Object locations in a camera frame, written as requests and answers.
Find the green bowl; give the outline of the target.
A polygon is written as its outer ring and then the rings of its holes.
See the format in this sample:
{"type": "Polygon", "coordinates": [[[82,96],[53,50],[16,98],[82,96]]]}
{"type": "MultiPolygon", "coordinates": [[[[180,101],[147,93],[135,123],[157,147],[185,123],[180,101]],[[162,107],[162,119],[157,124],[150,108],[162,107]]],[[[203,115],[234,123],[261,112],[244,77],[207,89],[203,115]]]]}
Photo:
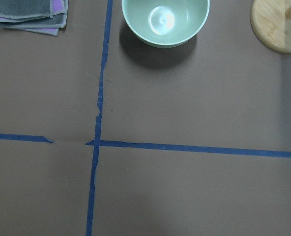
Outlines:
{"type": "Polygon", "coordinates": [[[121,8],[126,24],[142,42],[173,48],[203,28],[210,0],[123,0],[121,8]]]}

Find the grey purple folded cloth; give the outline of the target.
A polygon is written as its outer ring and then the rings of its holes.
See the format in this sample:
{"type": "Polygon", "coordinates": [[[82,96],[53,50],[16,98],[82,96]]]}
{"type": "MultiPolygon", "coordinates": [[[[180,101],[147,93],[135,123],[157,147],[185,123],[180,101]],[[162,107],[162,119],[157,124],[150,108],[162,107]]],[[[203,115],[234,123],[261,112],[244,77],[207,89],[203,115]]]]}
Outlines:
{"type": "Polygon", "coordinates": [[[0,0],[0,27],[57,36],[66,26],[67,0],[0,0]]]}

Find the wooden mug tree stand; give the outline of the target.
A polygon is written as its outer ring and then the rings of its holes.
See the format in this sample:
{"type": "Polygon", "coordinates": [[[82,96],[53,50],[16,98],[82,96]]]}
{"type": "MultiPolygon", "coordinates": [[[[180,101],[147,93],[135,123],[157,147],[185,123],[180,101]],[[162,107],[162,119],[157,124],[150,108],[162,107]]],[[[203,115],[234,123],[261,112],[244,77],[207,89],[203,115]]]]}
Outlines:
{"type": "Polygon", "coordinates": [[[291,54],[291,0],[255,0],[250,20],[255,35],[266,47],[291,54]]]}

